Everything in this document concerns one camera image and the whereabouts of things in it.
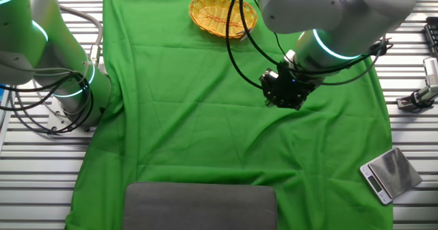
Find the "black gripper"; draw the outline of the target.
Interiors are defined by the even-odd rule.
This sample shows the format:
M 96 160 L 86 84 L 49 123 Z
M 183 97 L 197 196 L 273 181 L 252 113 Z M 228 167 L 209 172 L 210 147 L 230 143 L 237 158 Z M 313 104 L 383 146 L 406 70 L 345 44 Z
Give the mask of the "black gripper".
M 262 75 L 265 106 L 300 110 L 308 95 L 317 86 L 306 77 L 295 77 L 285 62 L 281 62 L 276 68 L 277 73 L 268 68 Z

